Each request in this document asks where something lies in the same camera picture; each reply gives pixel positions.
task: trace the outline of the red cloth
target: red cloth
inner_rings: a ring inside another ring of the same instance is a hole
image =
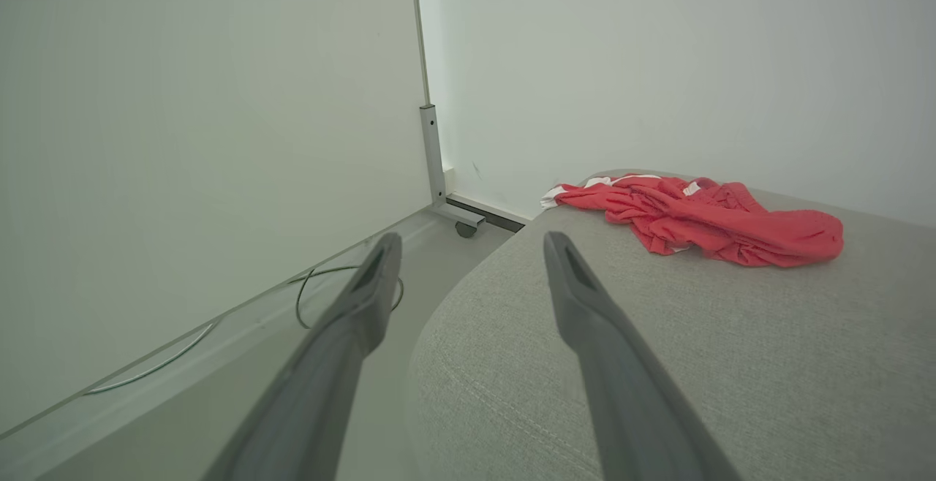
[[[561,187],[547,194],[546,207],[552,196],[560,205],[604,209],[612,224],[632,224],[646,250],[656,254],[695,244],[713,260],[792,268],[842,252],[838,218],[819,211],[768,212],[741,183],[628,175],[589,187]]]

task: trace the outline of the metal stand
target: metal stand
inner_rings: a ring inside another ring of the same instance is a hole
[[[435,118],[435,105],[419,108],[422,119],[422,137],[426,144],[426,164],[429,167],[429,189],[432,191],[430,211],[455,221],[459,237],[471,238],[484,222],[484,216],[445,203],[445,174],[442,171],[442,149],[439,148],[439,122]]]

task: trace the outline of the white stripe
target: white stripe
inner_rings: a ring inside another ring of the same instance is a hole
[[[654,178],[654,179],[662,179],[662,178],[660,178],[658,175],[652,175],[652,174],[628,174],[628,175],[625,175],[623,178],[617,178],[617,179],[615,179],[615,181],[620,181],[621,179],[625,179],[625,178]]]
[[[689,184],[688,187],[686,187],[685,189],[682,189],[682,194],[686,194],[688,197],[691,197],[691,195],[701,190],[702,190],[702,187],[699,187],[698,183],[693,181],[692,183]]]
[[[559,204],[556,203],[556,197],[557,195],[562,194],[563,192],[565,192],[565,189],[562,188],[562,185],[559,185],[559,187],[556,187],[549,192],[546,192],[546,195],[544,195],[544,197],[539,198],[540,207],[542,208],[559,207]]]
[[[598,185],[599,183],[602,185],[611,185],[611,178],[591,178],[585,182],[585,188],[587,189],[591,187],[591,185]]]

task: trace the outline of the white panel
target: white panel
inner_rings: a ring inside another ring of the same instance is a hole
[[[412,215],[392,227],[391,230],[402,237],[402,254],[407,268],[411,267],[409,260],[412,255],[416,254],[418,257],[419,252],[426,249],[439,252],[436,251],[437,241],[431,247],[426,246],[427,242],[438,238],[438,234],[449,234],[454,237],[451,241],[458,241],[457,235],[452,232],[452,222],[428,211]],[[362,242],[357,247],[342,252],[321,265],[321,268],[360,264],[371,251],[372,243],[369,243]],[[477,246],[478,242],[473,241],[472,244]],[[465,252],[468,257],[480,255],[474,249],[465,250]],[[442,268],[441,271],[445,274],[445,271],[452,271],[452,269]],[[309,281],[309,285],[302,292],[303,318],[307,322],[313,322],[317,318],[315,314],[331,304],[338,292],[341,292],[342,285],[347,284],[352,274],[352,271],[345,271]],[[417,284],[415,288],[421,287],[421,281],[411,281],[405,275],[406,273],[402,273],[402,278],[407,280],[407,285]],[[426,278],[430,279],[434,276],[437,275],[430,275]],[[407,296],[407,310],[410,297],[411,295]],[[394,324],[399,327],[397,322],[398,320],[394,320]],[[74,398],[50,414],[14,432],[13,435],[3,438],[0,440],[0,479],[31,481],[40,478],[46,481],[42,476],[52,468],[56,468],[68,458],[73,458],[74,455],[96,442],[120,431],[121,428],[143,417],[147,412],[172,400],[175,395],[183,394],[185,390],[199,384],[215,371],[243,357],[245,352],[250,352],[264,340],[290,338],[285,331],[303,332],[295,321],[295,287],[268,292],[247,306],[225,315],[224,321],[220,322],[214,331],[211,331],[210,336],[191,348],[185,357],[162,368],[158,374],[150,375],[147,379],[133,382],[126,387],[113,389],[107,392],[107,395],[83,395],[83,397]],[[174,355],[194,337],[195,335],[183,338],[183,341],[145,359],[140,364],[131,367],[129,371],[118,375],[117,378],[131,377],[138,372],[148,370],[153,364]],[[271,372],[278,371],[281,365],[283,362],[274,364],[276,370]]]
[[[0,0],[0,433],[430,203],[412,0]]]
[[[421,2],[465,197],[648,168],[936,225],[936,0]]]

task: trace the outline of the upholstery fabric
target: upholstery fabric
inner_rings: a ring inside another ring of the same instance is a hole
[[[410,363],[425,479],[602,479],[552,314],[547,231],[575,241],[743,478],[936,478],[936,230],[752,194],[770,211],[838,217],[842,255],[801,268],[660,257],[602,212],[553,208],[481,262]]]

